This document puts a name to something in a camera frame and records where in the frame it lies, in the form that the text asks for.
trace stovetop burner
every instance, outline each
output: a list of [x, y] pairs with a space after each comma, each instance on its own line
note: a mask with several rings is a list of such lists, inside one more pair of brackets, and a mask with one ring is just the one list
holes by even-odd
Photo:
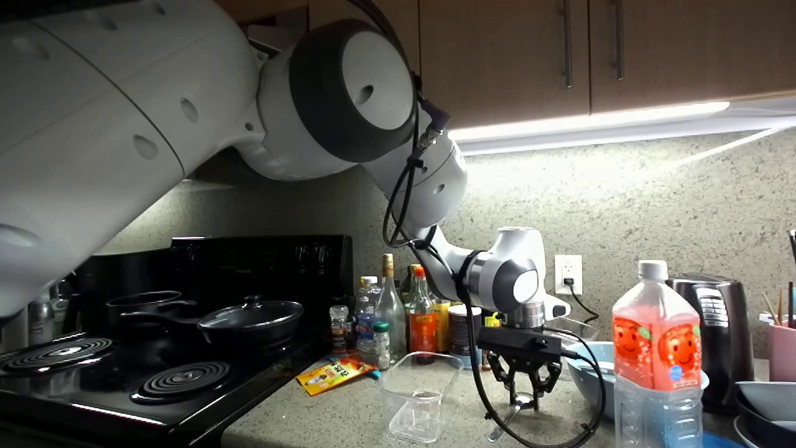
[[85, 357], [94, 357], [102, 351], [107, 351], [110, 345], [112, 345], [110, 339], [56, 341], [56, 342], [38, 345], [38, 348], [21, 351], [11, 357], [5, 357], [1, 368], [14, 370], [14, 373], [43, 373], [55, 366], [66, 366], [66, 362], [77, 362]]
[[131, 401], [151, 403], [151, 397], [181, 397], [222, 382], [229, 373], [224, 360], [183, 362], [148, 376]]

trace electrical outlet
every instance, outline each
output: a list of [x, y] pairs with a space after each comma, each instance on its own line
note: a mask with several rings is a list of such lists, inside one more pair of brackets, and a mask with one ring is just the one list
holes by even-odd
[[574, 281], [574, 292], [582, 292], [582, 255], [579, 254], [554, 254], [554, 292], [571, 292], [565, 279]]

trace backsplash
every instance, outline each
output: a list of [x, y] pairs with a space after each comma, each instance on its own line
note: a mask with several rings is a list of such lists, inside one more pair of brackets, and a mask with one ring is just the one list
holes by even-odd
[[[452, 243], [484, 249], [500, 225], [534, 225], [551, 254], [584, 255], [584, 301], [601, 314], [633, 281], [642, 255], [671, 274], [744, 281], [748, 315], [775, 301], [796, 264], [796, 132], [715, 151], [739, 133], [633, 141], [468, 158], [469, 190], [445, 222]], [[268, 180], [213, 158], [102, 251], [167, 245], [174, 233], [351, 233], [355, 274], [375, 274], [386, 198], [360, 169], [315, 180]]]

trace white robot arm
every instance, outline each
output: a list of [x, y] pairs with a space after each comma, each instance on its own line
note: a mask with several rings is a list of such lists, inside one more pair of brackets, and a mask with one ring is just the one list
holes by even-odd
[[0, 14], [0, 315], [225, 146], [268, 179], [362, 166], [438, 292], [550, 302], [536, 230], [469, 251], [438, 228], [468, 173], [380, 32], [339, 22], [263, 60], [209, 0], [107, 1]]

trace wooden cabinet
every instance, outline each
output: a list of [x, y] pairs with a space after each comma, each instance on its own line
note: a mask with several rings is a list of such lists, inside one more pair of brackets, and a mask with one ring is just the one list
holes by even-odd
[[591, 0], [591, 108], [796, 87], [794, 0]]
[[586, 0], [419, 0], [419, 55], [452, 123], [589, 111]]
[[[372, 0], [386, 19], [396, 27], [396, 35], [403, 44], [407, 64], [419, 72], [419, 50], [418, 50], [418, 1], [419, 0]], [[357, 17], [371, 22], [355, 5], [347, 0], [309, 0], [309, 25], [317, 27], [326, 22]]]
[[[239, 22], [347, 0], [215, 0]], [[796, 0], [375, 0], [452, 123], [518, 122], [796, 87]]]

